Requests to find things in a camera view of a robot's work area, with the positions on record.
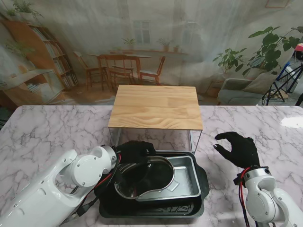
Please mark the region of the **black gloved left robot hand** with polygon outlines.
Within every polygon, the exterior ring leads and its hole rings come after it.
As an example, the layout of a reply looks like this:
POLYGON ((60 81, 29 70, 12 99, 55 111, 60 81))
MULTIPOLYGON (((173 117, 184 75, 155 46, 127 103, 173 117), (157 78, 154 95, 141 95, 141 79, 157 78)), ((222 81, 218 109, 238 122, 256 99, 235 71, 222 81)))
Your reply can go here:
POLYGON ((131 140, 114 148, 120 155, 121 164, 147 163, 150 156, 156 155, 154 145, 145 141, 131 140))

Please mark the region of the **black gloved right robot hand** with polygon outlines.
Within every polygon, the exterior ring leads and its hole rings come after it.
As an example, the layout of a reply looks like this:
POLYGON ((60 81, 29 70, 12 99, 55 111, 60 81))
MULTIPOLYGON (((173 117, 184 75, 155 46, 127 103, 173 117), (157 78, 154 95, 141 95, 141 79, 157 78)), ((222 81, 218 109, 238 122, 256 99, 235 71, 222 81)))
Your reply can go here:
POLYGON ((235 166, 246 169, 251 166, 260 166, 257 148, 252 138, 243 137, 236 132, 229 131, 215 136, 216 140, 228 140, 231 144, 231 151, 226 150, 219 144, 214 148, 235 166))

